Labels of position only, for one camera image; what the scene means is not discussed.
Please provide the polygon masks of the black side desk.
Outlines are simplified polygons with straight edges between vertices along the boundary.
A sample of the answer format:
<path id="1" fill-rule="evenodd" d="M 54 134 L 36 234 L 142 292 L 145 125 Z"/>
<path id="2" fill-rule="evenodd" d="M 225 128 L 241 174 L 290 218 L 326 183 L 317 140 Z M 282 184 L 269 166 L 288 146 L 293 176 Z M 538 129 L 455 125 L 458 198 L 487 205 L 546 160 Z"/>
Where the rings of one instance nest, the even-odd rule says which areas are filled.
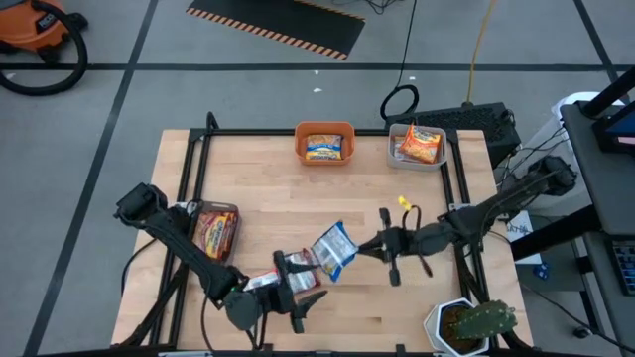
<path id="1" fill-rule="evenodd" d="M 635 241 L 635 157 L 602 152 L 591 126 L 626 106 L 620 99 L 633 88 L 635 66 L 591 101 L 561 108 L 573 149 L 565 161 L 579 172 L 573 192 L 576 195 L 585 192 L 587 204 L 513 242 L 515 259 L 524 259 L 581 237 L 587 244 L 588 259 L 598 282 L 608 283 L 611 291 L 621 287 L 608 248 L 614 240 Z"/>

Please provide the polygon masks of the light grey plastic bin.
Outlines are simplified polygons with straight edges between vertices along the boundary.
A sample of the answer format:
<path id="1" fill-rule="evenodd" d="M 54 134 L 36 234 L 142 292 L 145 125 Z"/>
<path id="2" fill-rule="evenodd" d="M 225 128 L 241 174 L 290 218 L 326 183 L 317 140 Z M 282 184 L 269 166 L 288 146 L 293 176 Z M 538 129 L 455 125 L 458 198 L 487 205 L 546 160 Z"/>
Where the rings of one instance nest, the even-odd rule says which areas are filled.
<path id="1" fill-rule="evenodd" d="M 389 129 L 389 140 L 387 149 L 387 163 L 390 167 L 411 171 L 430 172 L 441 168 L 446 163 L 446 132 L 441 128 L 417 126 L 414 128 L 420 132 L 426 132 L 440 137 L 434 159 L 431 163 L 424 163 L 412 156 L 400 152 L 401 146 L 406 141 L 410 125 L 393 124 Z"/>

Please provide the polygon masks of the black computer case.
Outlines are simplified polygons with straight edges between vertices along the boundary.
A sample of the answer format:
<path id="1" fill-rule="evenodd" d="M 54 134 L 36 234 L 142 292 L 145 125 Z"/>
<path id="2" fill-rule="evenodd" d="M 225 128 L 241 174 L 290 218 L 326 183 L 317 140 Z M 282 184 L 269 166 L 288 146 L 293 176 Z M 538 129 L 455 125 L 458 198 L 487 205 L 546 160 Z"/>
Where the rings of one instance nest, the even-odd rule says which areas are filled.
<path id="1" fill-rule="evenodd" d="M 442 128 L 446 132 L 482 131 L 492 168 L 496 168 L 521 144 L 514 114 L 502 102 L 389 116 L 385 119 L 385 128 L 392 124 L 410 125 L 412 122 Z"/>

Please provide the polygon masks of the black keyboard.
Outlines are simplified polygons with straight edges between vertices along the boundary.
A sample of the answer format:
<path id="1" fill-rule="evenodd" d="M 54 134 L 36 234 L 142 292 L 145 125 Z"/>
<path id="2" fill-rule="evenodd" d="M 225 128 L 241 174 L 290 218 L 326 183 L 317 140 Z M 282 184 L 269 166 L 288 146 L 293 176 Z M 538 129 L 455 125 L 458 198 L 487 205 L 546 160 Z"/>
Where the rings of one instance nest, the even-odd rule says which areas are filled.
<path id="1" fill-rule="evenodd" d="M 612 241 L 609 251 L 623 293 L 635 297 L 635 241 Z"/>

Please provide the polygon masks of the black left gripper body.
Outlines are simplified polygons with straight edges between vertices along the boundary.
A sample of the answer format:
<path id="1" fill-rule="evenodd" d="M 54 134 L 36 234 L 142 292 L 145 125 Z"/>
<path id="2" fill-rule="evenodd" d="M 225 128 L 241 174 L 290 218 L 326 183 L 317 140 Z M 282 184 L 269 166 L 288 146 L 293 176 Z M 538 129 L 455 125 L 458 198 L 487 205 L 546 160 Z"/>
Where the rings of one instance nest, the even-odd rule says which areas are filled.
<path id="1" fill-rule="evenodd" d="M 296 301 L 289 279 L 282 251 L 273 253 L 273 262 L 280 282 L 253 291 L 241 289 L 232 290 L 223 300 L 229 321 L 239 330 L 249 330 L 257 324 L 260 317 L 269 312 L 288 314 L 295 333 L 303 333 L 302 318 L 296 318 Z"/>

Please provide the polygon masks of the red beef ramen pack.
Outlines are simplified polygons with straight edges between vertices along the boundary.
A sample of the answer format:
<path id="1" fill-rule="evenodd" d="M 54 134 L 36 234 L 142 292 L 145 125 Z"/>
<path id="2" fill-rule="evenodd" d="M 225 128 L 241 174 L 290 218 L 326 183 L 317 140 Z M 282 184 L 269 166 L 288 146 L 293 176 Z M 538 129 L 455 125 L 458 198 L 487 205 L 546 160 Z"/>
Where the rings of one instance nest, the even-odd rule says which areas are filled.
<path id="1" fill-rule="evenodd" d="M 202 213 L 194 231 L 194 242 L 211 259 L 226 261 L 237 225 L 237 214 L 230 211 Z"/>
<path id="2" fill-rule="evenodd" d="M 297 265 L 312 265 L 314 263 L 313 256 L 307 249 L 290 253 L 285 256 L 285 260 Z M 310 291 L 320 285 L 320 280 L 315 270 L 289 273 L 288 279 L 295 294 Z"/>

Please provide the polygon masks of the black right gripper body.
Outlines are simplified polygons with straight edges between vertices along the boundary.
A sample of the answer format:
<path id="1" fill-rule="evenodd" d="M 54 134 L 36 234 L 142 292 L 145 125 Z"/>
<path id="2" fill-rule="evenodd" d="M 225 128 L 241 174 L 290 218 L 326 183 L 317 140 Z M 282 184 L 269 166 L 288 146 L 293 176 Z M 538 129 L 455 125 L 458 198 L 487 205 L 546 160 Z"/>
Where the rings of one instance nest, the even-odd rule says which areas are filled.
<path id="1" fill-rule="evenodd" d="M 390 212 L 387 208 L 379 209 L 383 230 L 379 232 L 380 258 L 389 265 L 389 281 L 392 287 L 401 285 L 401 275 L 397 265 L 399 256 L 417 256 L 425 274 L 434 276 L 430 264 L 425 256 L 431 256 L 442 251 L 447 246 L 445 234 L 438 225 L 432 224 L 424 228 L 418 225 L 417 230 L 393 226 Z"/>

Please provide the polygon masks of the white waste bin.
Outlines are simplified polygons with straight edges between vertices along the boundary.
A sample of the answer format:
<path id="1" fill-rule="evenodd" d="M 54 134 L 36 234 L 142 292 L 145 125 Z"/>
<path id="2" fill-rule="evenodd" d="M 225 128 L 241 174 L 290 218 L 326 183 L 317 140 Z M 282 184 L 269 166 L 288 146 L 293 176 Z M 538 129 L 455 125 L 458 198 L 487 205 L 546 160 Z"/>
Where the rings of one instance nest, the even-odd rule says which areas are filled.
<path id="1" fill-rule="evenodd" d="M 567 129 L 564 127 L 565 123 L 561 113 L 561 108 L 565 105 L 573 105 L 579 101 L 591 101 L 598 94 L 598 91 L 576 92 L 567 97 L 564 97 L 563 99 L 560 99 L 556 104 L 552 106 L 552 117 L 550 118 L 549 123 L 552 124 L 554 128 L 549 131 L 549 135 L 555 135 L 553 141 L 557 145 L 553 149 L 553 154 L 566 156 L 573 153 L 569 134 L 567 132 Z"/>

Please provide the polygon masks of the black hazard-striped floor mat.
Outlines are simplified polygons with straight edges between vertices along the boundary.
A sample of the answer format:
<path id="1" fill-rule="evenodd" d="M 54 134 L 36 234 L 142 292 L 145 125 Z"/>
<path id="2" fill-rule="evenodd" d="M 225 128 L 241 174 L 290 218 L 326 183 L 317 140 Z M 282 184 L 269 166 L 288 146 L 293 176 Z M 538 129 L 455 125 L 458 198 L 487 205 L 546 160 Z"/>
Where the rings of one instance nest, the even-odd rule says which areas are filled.
<path id="1" fill-rule="evenodd" d="M 346 60 L 365 19 L 309 0 L 193 0 L 189 15 L 229 28 Z"/>

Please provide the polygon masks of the green cactus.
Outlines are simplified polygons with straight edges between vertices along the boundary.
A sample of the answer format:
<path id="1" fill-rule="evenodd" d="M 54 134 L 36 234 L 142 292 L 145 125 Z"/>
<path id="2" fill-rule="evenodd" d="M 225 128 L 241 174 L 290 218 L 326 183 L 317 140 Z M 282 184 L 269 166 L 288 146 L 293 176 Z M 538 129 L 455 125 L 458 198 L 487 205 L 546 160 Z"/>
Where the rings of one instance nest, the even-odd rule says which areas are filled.
<path id="1" fill-rule="evenodd" d="M 479 340 L 509 332 L 516 325 L 515 308 L 492 300 L 460 312 L 449 326 L 455 339 Z"/>

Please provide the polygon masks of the blue soy sauce ramen pack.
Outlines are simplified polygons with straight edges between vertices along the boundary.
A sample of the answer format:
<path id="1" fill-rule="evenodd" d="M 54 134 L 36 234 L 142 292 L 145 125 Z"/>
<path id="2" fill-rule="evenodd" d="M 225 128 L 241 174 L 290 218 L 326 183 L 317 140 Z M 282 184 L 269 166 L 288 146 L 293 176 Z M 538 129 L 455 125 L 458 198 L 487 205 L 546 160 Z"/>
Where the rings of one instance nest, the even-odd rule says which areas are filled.
<path id="1" fill-rule="evenodd" d="M 350 239 L 343 222 L 337 221 L 315 241 L 311 251 L 317 265 L 337 283 L 342 270 L 355 258 L 358 246 Z"/>
<path id="2" fill-rule="evenodd" d="M 342 139 L 342 136 L 332 134 L 314 134 L 307 136 L 305 158 L 310 161 L 341 160 Z"/>

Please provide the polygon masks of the white hexagonal plant pot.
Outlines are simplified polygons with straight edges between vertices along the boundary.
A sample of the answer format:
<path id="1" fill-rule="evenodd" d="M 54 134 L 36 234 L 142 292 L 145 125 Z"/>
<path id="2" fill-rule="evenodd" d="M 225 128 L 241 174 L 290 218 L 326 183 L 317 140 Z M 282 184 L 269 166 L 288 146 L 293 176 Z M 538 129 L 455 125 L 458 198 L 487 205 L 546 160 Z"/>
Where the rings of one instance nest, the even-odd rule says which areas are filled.
<path id="1" fill-rule="evenodd" d="M 428 339 L 435 351 L 444 357 L 473 357 L 484 354 L 490 347 L 488 339 L 480 339 L 476 345 L 467 352 L 458 352 L 442 338 L 442 321 L 444 312 L 451 307 L 462 309 L 474 308 L 474 304 L 465 297 L 437 304 L 426 317 L 423 327 Z"/>

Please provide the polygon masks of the black metal table frame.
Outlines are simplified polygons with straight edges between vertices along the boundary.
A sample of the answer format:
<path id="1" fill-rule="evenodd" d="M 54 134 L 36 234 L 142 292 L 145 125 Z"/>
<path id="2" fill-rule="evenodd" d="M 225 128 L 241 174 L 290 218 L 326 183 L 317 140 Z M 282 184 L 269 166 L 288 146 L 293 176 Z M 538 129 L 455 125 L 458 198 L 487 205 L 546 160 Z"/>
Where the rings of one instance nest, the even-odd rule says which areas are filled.
<path id="1" fill-rule="evenodd" d="M 435 221 L 447 204 L 439 172 L 399 170 L 387 165 L 387 133 L 358 129 L 355 149 L 344 166 L 305 166 L 295 151 L 294 129 L 219 129 L 210 138 L 207 167 L 198 188 L 201 199 L 233 203 L 242 218 L 232 249 L 232 264 L 255 276 L 272 269 L 272 252 L 295 252 L 309 247 L 334 222 L 343 221 L 353 240 L 363 243 L 382 228 L 379 207 L 388 207 L 394 223 L 403 209 L 404 195 L 422 207 L 422 223 Z M 163 131 L 152 184 L 170 203 L 178 197 L 188 144 L 195 144 L 192 173 L 197 175 L 199 133 Z M 486 142 L 480 131 L 458 131 L 469 200 L 480 202 L 496 192 Z M 500 235 L 484 239 L 482 253 L 490 296 L 516 307 L 516 334 L 533 345 L 526 308 L 514 260 Z M 167 258 L 158 243 L 132 263 L 110 343 L 122 343 L 154 304 Z M 389 284 L 387 266 L 360 256 L 332 284 L 322 276 L 328 293 L 308 313 L 305 333 L 295 334 L 287 315 L 271 313 L 266 343 L 276 351 L 432 351 L 423 321 L 433 307 L 461 298 L 454 252 L 447 248 L 426 259 L 434 276 L 427 277 L 417 257 L 399 259 L 402 286 Z M 198 278 L 189 273 L 181 310 L 176 347 L 205 347 L 200 313 L 203 293 Z M 244 332 L 236 329 L 224 311 L 212 305 L 205 313 L 207 333 L 219 350 L 249 349 Z"/>

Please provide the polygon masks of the black monitor with blue screen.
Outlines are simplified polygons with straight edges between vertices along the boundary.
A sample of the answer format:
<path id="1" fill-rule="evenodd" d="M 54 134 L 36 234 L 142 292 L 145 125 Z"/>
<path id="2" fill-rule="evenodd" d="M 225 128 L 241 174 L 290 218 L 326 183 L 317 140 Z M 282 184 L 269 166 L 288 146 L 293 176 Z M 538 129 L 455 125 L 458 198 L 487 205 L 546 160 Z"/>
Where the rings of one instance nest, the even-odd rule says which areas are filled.
<path id="1" fill-rule="evenodd" d="M 602 152 L 635 157 L 635 102 L 597 120 L 591 129 Z"/>

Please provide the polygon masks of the orange plastic bin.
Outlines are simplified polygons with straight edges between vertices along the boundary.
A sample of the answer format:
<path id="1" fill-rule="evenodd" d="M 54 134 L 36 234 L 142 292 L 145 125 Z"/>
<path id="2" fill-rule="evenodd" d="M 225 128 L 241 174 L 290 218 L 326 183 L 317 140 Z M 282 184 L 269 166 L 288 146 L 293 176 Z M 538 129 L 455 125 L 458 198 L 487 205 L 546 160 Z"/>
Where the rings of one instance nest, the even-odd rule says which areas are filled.
<path id="1" fill-rule="evenodd" d="M 339 135 L 341 140 L 340 160 L 309 160 L 306 158 L 310 135 Z M 355 149 L 354 127 L 341 121 L 305 121 L 295 128 L 295 151 L 299 161 L 305 166 L 344 166 L 352 158 Z"/>

